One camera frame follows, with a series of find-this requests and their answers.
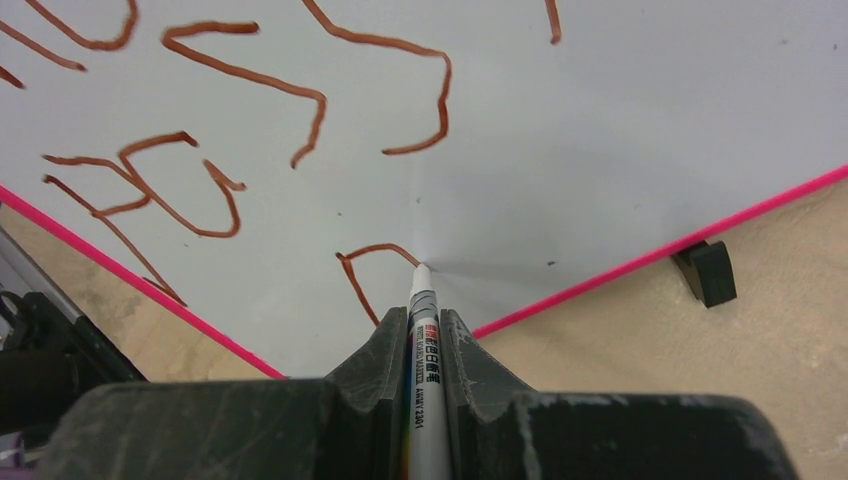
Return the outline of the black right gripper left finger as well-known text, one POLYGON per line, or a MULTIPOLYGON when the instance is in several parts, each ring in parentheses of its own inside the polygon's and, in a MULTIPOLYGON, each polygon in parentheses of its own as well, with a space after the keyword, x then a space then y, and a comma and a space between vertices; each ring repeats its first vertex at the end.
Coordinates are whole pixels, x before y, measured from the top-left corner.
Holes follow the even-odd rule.
POLYGON ((40 479, 391 479, 404 308, 318 379, 114 383, 78 400, 40 479))

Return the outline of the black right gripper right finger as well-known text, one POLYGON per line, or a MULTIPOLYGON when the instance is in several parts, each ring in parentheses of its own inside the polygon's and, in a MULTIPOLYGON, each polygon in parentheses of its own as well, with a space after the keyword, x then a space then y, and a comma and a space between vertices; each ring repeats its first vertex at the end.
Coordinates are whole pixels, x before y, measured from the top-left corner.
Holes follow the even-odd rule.
POLYGON ((542 392, 442 314, 460 479, 794 479, 773 425, 732 396, 542 392))

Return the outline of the white whiteboard marker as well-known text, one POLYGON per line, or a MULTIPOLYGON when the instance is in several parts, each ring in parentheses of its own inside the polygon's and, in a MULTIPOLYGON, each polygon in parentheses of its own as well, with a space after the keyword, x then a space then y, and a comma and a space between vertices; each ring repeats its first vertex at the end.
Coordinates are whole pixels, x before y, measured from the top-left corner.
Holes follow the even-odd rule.
POLYGON ((404 479, 453 477, 440 336, 431 272, 420 264, 413 272, 407 316, 404 479))

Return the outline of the pink framed whiteboard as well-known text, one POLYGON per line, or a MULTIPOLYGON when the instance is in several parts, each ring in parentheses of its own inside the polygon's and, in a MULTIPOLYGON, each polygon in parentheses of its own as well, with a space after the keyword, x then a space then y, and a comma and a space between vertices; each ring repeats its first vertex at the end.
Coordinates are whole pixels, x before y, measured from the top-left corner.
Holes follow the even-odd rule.
POLYGON ((843 1, 5 1, 1 199, 272 375, 847 170, 843 1))

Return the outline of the black whiteboard clip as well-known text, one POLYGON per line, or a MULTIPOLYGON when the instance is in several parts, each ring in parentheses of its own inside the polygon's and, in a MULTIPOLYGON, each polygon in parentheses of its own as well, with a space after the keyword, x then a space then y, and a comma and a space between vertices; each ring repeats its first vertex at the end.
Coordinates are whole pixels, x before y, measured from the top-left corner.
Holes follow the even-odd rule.
POLYGON ((723 241, 701 241, 676 252, 671 259, 706 308, 737 298, 732 262, 723 241))

